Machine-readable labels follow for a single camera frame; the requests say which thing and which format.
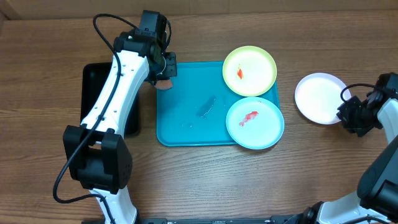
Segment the pink sponge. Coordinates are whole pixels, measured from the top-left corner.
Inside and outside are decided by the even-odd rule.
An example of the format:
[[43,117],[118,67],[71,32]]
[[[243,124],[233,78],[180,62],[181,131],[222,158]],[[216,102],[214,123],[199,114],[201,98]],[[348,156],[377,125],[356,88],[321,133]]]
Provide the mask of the pink sponge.
[[159,80],[155,84],[156,89],[158,90],[168,90],[173,87],[173,83],[171,80]]

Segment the white plate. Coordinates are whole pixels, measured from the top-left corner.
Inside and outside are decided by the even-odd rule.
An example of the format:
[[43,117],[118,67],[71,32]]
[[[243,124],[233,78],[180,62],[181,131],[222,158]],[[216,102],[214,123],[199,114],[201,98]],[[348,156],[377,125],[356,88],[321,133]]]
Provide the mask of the white plate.
[[295,103],[299,111],[318,124],[336,124],[340,97],[346,85],[328,73],[313,73],[302,78],[295,89]]

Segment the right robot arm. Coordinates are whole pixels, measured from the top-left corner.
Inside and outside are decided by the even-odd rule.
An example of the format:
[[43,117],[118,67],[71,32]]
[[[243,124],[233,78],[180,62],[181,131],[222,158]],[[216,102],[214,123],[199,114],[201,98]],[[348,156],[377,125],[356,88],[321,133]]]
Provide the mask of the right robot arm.
[[333,202],[318,202],[286,223],[397,223],[397,93],[375,88],[361,102],[343,103],[338,117],[359,137],[384,128],[388,146],[359,180],[357,191]]

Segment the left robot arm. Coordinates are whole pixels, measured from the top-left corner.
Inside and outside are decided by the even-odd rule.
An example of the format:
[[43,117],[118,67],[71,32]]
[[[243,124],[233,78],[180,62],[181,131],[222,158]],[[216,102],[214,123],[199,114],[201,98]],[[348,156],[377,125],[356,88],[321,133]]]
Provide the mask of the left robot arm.
[[141,85],[155,85],[177,74],[175,53],[167,52],[170,32],[123,32],[110,46],[113,61],[102,90],[79,126],[67,126],[63,144],[67,162],[58,175],[53,197],[66,172],[96,198],[104,223],[135,223],[137,208],[127,188],[132,156],[124,142],[127,120]]

